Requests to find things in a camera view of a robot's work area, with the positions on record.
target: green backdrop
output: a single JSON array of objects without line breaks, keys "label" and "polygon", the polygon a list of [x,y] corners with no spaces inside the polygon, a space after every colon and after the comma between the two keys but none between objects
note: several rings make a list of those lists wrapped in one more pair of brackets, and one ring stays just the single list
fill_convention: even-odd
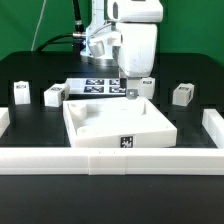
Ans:
[{"label": "green backdrop", "polygon": [[[85,27],[91,0],[80,0]],[[161,0],[164,20],[159,27],[159,52],[195,52],[224,65],[224,1]],[[31,49],[43,0],[0,0],[0,59]],[[72,0],[47,0],[36,47],[48,39],[74,31]],[[71,50],[60,46],[57,50]]]}]

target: black table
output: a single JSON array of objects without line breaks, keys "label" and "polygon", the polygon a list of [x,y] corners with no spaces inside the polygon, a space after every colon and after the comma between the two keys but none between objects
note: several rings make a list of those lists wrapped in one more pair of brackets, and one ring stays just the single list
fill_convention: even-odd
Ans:
[{"label": "black table", "polygon": [[[66,52],[9,55],[0,62],[0,106],[11,124],[0,147],[69,147],[62,107],[46,108],[44,91],[72,76],[116,75]],[[152,103],[178,128],[177,147],[215,148],[201,121],[205,108],[222,115],[224,69],[205,55],[158,54],[151,76]],[[30,82],[30,105],[14,105],[20,80]],[[173,90],[188,82],[192,102],[172,105]],[[0,176],[0,223],[223,223],[223,189],[223,176]]]}]

